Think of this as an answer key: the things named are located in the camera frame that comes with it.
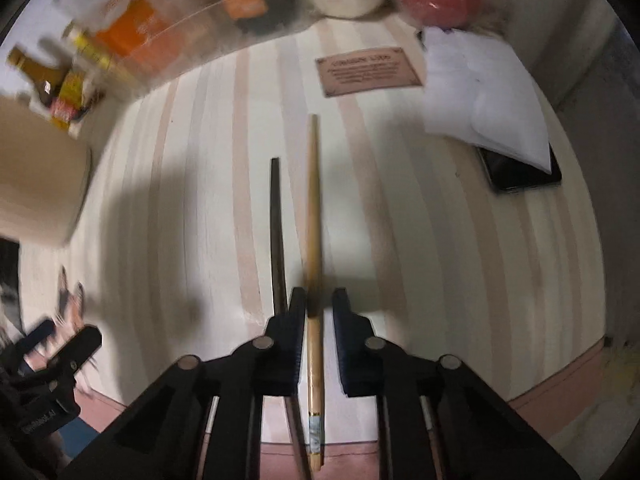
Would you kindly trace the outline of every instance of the transparent plastic container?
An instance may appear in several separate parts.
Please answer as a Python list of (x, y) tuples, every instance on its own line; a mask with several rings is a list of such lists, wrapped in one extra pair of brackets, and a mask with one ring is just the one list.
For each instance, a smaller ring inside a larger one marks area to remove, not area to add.
[(117, 95), (139, 97), (217, 57), (301, 32), (317, 17), (309, 0), (265, 0), (268, 10), (264, 15), (232, 20), (225, 10), (229, 1), (220, 0), (194, 12), (126, 58), (113, 56), (108, 71), (96, 66), (98, 81)]

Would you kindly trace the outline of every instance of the table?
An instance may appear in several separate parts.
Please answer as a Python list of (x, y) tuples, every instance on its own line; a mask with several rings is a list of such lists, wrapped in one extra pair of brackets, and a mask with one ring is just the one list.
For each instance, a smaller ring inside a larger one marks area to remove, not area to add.
[[(185, 74), (120, 117), (96, 110), (81, 135), (108, 142), (70, 244), (22, 247), (25, 324), (53, 313), (64, 265), (104, 337), (89, 382), (123, 404), (179, 356), (215, 358), (262, 333), (270, 158), (283, 164), (291, 288), (305, 247), (306, 118), (318, 113), (328, 288), (346, 286), (376, 333), (411, 352), (459, 355), (557, 433), (595, 398), (604, 336), (600, 241), (574, 152), (539, 93), (562, 186), (497, 196), (473, 148), (425, 133), (419, 88), (324, 97), (316, 58), (396, 45), (424, 78), (397, 17), (322, 20)], [(341, 393), (325, 318), (326, 440), (375, 440), (374, 401)], [(288, 439), (282, 402), (267, 399), (263, 440)]]

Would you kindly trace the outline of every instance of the metal screw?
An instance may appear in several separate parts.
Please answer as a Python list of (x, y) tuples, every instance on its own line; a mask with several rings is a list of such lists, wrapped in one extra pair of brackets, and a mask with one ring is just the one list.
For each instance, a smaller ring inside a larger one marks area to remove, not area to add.
[(254, 346), (258, 350), (268, 350), (273, 346), (273, 339), (271, 339), (268, 335), (261, 335), (254, 339)]
[(455, 355), (447, 354), (440, 358), (440, 365), (447, 370), (457, 370), (460, 368), (462, 361)]
[(386, 345), (386, 341), (381, 337), (372, 336), (367, 337), (364, 344), (369, 350), (382, 350)]
[(200, 360), (195, 355), (184, 355), (178, 359), (178, 368), (182, 370), (193, 370)]

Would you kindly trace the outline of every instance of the chopstick label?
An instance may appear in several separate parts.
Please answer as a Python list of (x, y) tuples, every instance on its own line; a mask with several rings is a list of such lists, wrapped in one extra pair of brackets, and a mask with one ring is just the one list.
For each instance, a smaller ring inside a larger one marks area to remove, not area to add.
[(369, 48), (316, 59), (326, 97), (377, 88), (420, 86), (420, 79), (400, 47)]
[(309, 415), (309, 452), (322, 451), (322, 415)]

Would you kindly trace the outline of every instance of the white paper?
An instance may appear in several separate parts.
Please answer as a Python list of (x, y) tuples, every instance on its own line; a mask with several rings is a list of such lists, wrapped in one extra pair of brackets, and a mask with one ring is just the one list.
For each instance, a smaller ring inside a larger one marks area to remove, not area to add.
[(469, 32), (424, 30), (427, 132), (551, 171), (548, 131), (531, 76), (505, 42)]

